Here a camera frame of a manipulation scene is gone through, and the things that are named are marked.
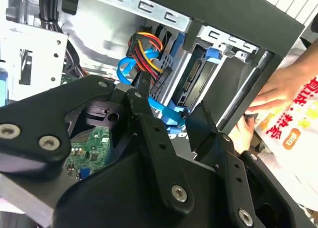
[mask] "screw hole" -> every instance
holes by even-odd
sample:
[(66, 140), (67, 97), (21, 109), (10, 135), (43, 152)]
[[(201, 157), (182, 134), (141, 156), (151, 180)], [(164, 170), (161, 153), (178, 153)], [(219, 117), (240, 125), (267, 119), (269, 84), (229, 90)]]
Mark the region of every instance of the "screw hole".
[(4, 128), (3, 130), (1, 130), (1, 132), (4, 134), (4, 135), (12, 135), (14, 133), (14, 130), (13, 129), (10, 129), (10, 128)]
[(243, 214), (243, 217), (244, 217), (244, 219), (245, 219), (246, 221), (249, 222), (249, 217), (247, 216), (247, 214)]
[(46, 141), (44, 141), (43, 145), (44, 145), (44, 146), (46, 146), (46, 145), (48, 145), (48, 146), (53, 146), (53, 145), (54, 145), (54, 141), (52, 141), (52, 140), (46, 140)]
[(160, 143), (160, 144), (159, 144), (159, 147), (160, 147), (161, 149), (163, 149), (163, 150), (164, 150), (164, 149), (166, 148), (166, 145), (165, 145), (165, 144)]
[(113, 113), (113, 114), (110, 114), (107, 118), (110, 122), (114, 122), (114, 121), (118, 120), (119, 115), (117, 113)]
[(180, 188), (178, 188), (175, 192), (178, 194), (179, 197), (183, 196), (182, 190)]
[(236, 179), (238, 182), (242, 182), (242, 179), (240, 177), (236, 176)]

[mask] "metal panel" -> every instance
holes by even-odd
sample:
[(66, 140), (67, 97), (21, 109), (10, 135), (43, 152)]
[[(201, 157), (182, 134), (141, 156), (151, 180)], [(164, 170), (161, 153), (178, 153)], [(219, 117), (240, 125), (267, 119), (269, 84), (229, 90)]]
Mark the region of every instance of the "metal panel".
[(62, 30), (80, 57), (82, 67), (117, 78), (119, 60), (126, 57), (128, 41), (146, 20), (97, 0), (79, 0), (76, 15), (61, 14)]
[(60, 197), (75, 183), (63, 171), (58, 178), (34, 181), (28, 177), (0, 173), (0, 197), (23, 210), (43, 227), (52, 224)]
[(258, 50), (258, 47), (211, 26), (202, 26), (198, 38), (213, 44), (229, 44), (249, 53)]
[(152, 1), (281, 56), (304, 28), (265, 0)]
[[(42, 28), (8, 22), (3, 41), (6, 69), (9, 71), (9, 98), (22, 100), (61, 84), (68, 36)], [(32, 52), (30, 85), (20, 84), (21, 51)]]
[(184, 32), (190, 18), (149, 0), (99, 0)]

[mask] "black plastic bracket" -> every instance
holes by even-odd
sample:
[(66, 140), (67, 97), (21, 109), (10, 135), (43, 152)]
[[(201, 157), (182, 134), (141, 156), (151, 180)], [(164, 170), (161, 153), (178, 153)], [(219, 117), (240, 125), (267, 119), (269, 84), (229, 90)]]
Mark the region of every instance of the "black plastic bracket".
[[(0, 125), (17, 126), (18, 134), (12, 139), (0, 138), (0, 172), (44, 178), (59, 175), (70, 154), (69, 135), (81, 111), (90, 101), (110, 96), (113, 89), (112, 82), (88, 76), (1, 107)], [(40, 139), (44, 136), (55, 137), (58, 148), (43, 149)]]
[[(270, 204), (270, 210), (276, 214), (272, 221), (270, 217), (261, 214), (266, 227), (301, 228), (313, 226), (304, 212), (298, 212), (299, 206), (259, 157), (253, 156), (249, 151), (244, 151), (239, 158), (244, 162), (249, 173), (254, 209), (261, 211), (262, 207)], [(258, 189), (259, 186), (265, 187), (265, 189)]]
[(246, 227), (239, 217), (242, 209), (250, 215), (251, 221), (256, 221), (244, 163), (235, 156), (231, 139), (216, 129), (211, 109), (204, 102), (186, 120), (186, 127), (190, 145), (194, 146), (197, 153), (196, 160), (213, 167), (222, 180), (232, 223), (239, 228)]
[(79, 0), (62, 0), (62, 11), (75, 15), (78, 10)]
[[(141, 74), (138, 85), (144, 88), (142, 83)], [(192, 191), (178, 163), (177, 155), (163, 122), (153, 116), (148, 103), (148, 94), (144, 95), (137, 89), (130, 89), (127, 91), (127, 99), (128, 111), (131, 111), (129, 127), (134, 127), (134, 131), (137, 133), (136, 139), (147, 172), (155, 208), (160, 212), (173, 211), (184, 215), (190, 213), (194, 207)], [(179, 201), (173, 196), (174, 185), (184, 189), (186, 193), (184, 201)]]
[(190, 23), (188, 31), (185, 34), (185, 39), (182, 46), (185, 51), (190, 52), (193, 49), (195, 40), (197, 38), (197, 35), (199, 34), (202, 25), (202, 22), (199, 22), (197, 20), (192, 20), (192, 22)]

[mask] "red wire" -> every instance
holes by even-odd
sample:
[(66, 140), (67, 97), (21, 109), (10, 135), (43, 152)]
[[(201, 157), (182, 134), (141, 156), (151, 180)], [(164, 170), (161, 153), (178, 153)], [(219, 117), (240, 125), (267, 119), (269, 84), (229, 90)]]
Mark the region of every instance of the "red wire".
[(160, 52), (161, 50), (160, 50), (160, 48), (158, 47), (158, 45), (156, 45), (154, 42), (152, 42), (152, 41), (149, 41), (152, 45), (154, 45), (154, 47)]
[(139, 66), (139, 68), (141, 70), (143, 70), (144, 72), (146, 72), (146, 69), (142, 65), (140, 65), (140, 63), (138, 62), (137, 58), (134, 55), (133, 55), (133, 58), (135, 59), (135, 61), (136, 61), (137, 65)]
[(150, 67), (148, 66), (148, 64), (143, 60), (143, 58), (142, 58), (141, 53), (139, 52), (139, 50), (136, 50), (135, 52), (137, 53), (137, 57), (138, 57), (139, 61), (142, 63), (142, 65), (144, 66), (144, 68), (146, 68), (147, 71), (149, 71), (150, 74), (153, 75), (154, 78), (157, 79), (157, 78), (158, 78), (157, 74), (156, 74), (153, 70), (151, 70)]
[(151, 36), (151, 35), (144, 35), (144, 36), (145, 36), (145, 37), (149, 37), (149, 38), (152, 38), (152, 39), (156, 40), (156, 41), (159, 43), (159, 45), (160, 45), (160, 49), (158, 49), (158, 50), (159, 50), (159, 51), (161, 51), (161, 50), (162, 50), (163, 45), (162, 45), (162, 42), (159, 40), (159, 38), (154, 37), (154, 36)]

